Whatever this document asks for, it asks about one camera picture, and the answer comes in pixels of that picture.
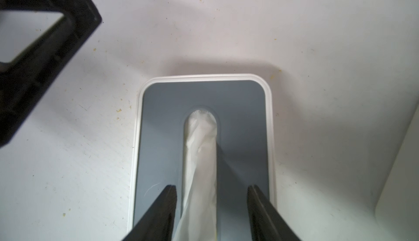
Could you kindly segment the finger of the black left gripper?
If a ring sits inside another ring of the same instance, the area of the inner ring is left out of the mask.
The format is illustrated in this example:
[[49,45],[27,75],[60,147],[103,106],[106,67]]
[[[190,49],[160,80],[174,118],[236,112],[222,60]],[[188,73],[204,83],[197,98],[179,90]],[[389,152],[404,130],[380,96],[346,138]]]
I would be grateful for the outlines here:
[[14,60],[1,63],[1,146],[5,146],[102,17],[92,0],[1,0],[1,11],[63,15]]

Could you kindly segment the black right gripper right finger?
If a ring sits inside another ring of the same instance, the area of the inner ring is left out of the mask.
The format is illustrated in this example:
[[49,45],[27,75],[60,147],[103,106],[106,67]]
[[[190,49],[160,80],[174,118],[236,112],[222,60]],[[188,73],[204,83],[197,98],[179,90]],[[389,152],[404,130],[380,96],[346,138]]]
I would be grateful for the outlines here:
[[248,187],[247,207],[253,241],[300,241],[257,185]]

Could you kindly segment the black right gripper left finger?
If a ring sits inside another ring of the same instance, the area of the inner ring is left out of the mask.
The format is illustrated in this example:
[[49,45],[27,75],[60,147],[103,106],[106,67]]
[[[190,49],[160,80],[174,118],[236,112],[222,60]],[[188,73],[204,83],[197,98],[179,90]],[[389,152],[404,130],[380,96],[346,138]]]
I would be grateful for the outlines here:
[[172,240],[176,203],[176,187],[167,185],[123,241]]

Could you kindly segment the white tissue box base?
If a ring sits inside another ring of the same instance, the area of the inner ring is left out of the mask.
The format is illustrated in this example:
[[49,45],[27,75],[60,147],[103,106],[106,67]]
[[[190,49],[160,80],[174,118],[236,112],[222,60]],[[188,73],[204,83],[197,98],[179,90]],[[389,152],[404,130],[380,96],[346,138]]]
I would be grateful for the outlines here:
[[419,239],[419,111],[416,110],[375,209],[396,241]]

